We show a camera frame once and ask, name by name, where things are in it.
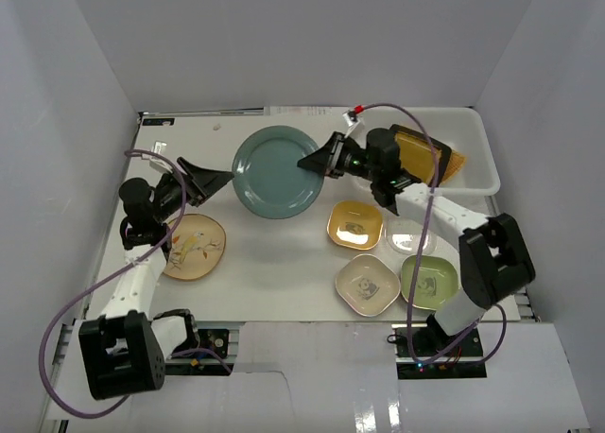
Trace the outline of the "teal round plate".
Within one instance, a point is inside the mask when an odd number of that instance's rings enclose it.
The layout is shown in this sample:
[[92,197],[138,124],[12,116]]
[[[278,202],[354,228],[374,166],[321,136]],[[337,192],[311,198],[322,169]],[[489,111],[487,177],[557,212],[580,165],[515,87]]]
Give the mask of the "teal round plate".
[[248,137],[232,163],[233,189],[252,213],[268,219],[294,217],[319,196],[323,177],[298,167],[318,149],[305,132],[290,126],[269,126]]

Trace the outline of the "black square amber plate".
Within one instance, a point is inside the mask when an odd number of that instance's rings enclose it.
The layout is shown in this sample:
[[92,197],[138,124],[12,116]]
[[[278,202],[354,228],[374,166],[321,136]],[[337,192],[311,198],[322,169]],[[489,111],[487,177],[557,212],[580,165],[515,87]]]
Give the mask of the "black square amber plate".
[[395,132],[394,139],[400,148],[401,167],[427,185],[437,177],[437,186],[440,186],[452,149],[432,138],[438,159],[438,164],[435,165],[431,149],[422,133],[397,124],[390,128]]

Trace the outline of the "woven fan-shaped basket plate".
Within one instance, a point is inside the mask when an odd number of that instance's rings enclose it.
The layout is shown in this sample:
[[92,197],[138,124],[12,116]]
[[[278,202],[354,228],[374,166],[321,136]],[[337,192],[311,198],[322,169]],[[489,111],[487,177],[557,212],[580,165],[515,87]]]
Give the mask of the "woven fan-shaped basket plate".
[[464,167],[466,161],[467,158],[464,155],[452,149],[448,165],[441,179],[441,184],[451,181],[452,178],[456,176],[459,171]]

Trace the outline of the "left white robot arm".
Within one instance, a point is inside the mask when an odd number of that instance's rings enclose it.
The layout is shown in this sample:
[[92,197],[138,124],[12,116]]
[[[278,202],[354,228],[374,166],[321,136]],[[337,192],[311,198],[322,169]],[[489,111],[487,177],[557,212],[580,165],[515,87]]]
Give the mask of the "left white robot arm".
[[187,205],[200,206],[233,179],[229,171],[201,168],[178,158],[166,165],[156,186],[143,178],[118,191],[125,216],[119,235],[127,269],[99,316],[83,322],[78,340],[90,393],[96,400],[160,389],[165,362],[197,352],[200,335],[193,314],[173,309],[149,315],[152,298],[172,249],[175,225]]

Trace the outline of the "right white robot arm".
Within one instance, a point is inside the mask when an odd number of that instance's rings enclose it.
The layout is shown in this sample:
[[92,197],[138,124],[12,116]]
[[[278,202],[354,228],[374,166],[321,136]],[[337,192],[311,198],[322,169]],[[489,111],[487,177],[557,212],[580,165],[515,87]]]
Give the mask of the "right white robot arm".
[[334,132],[298,166],[325,177],[349,174],[369,181],[380,206],[395,215],[427,220],[429,230],[458,251],[460,290],[413,336],[425,338],[436,355],[452,354],[462,331],[536,277],[517,221],[508,214],[486,216],[431,193],[426,183],[402,168],[394,130],[370,130],[364,147]]

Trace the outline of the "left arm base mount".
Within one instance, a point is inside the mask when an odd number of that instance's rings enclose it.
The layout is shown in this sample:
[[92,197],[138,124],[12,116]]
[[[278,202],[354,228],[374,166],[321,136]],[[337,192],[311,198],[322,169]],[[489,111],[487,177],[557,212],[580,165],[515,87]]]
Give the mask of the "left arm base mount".
[[168,362],[178,364],[181,374],[230,375],[233,364],[227,362],[230,332],[228,329],[199,329],[188,309],[174,309],[156,315],[150,322],[152,332]]

